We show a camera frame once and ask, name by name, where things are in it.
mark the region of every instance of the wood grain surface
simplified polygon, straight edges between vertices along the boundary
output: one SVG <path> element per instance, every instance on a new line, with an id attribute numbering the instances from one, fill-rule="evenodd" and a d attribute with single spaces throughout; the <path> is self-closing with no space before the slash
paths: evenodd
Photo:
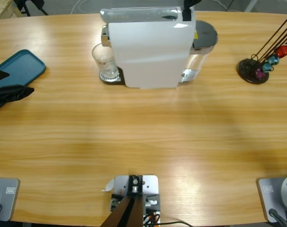
<path id="1" fill-rule="evenodd" d="M 21 181 L 13 220 L 99 226 L 111 178 L 154 174 L 162 221 L 265 221 L 256 180 L 287 175 L 287 57 L 262 85 L 235 67 L 285 18 L 198 12 L 218 45 L 195 81 L 154 90 L 99 80 L 98 14 L 0 20 L 0 63 L 28 49 L 47 65 L 33 94 L 0 109 L 0 177 Z"/>

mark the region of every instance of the clear drinking glass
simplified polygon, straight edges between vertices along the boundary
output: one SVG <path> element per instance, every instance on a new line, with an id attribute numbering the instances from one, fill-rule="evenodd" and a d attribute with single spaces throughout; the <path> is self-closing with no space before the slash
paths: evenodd
<path id="1" fill-rule="evenodd" d="M 110 47 L 98 44 L 93 48 L 92 56 L 99 67 L 100 76 L 103 79 L 111 80 L 119 77 L 118 68 L 114 62 L 113 52 Z"/>

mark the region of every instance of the teal tray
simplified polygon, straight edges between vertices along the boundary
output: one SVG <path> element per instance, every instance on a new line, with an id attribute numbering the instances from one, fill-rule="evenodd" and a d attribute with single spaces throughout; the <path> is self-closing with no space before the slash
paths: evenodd
<path id="1" fill-rule="evenodd" d="M 45 69 L 45 64 L 30 51 L 18 51 L 0 64 L 0 70 L 10 74 L 0 80 L 0 87 L 17 84 L 27 86 L 43 74 Z"/>

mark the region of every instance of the coffee machine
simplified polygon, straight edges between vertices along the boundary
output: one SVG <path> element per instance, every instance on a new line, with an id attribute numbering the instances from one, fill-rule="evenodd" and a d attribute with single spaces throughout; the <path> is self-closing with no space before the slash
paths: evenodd
<path id="1" fill-rule="evenodd" d="M 101 18 L 106 22 L 102 45 L 112 48 L 119 77 L 101 79 L 127 87 L 176 87 L 196 31 L 193 6 L 200 1 L 160 0 L 153 7 L 138 7 L 133 2 L 128 8 L 102 9 Z"/>

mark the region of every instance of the black cable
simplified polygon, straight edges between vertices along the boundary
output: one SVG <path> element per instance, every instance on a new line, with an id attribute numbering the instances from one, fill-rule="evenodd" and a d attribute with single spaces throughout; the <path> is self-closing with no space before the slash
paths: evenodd
<path id="1" fill-rule="evenodd" d="M 234 2 L 234 0 L 232 0 L 229 4 L 229 6 L 227 7 L 226 11 L 228 11 L 229 7 L 232 5 L 232 3 Z"/>
<path id="2" fill-rule="evenodd" d="M 164 223 L 155 223 L 155 224 L 148 224 L 146 225 L 147 227 L 153 227 L 153 226 L 164 226 L 164 225 L 172 225 L 172 224 L 184 224 L 186 226 L 189 226 L 189 227 L 193 227 L 192 225 L 190 225 L 189 223 L 187 222 L 184 222 L 184 221 L 173 221 L 173 222 L 164 222 Z"/>

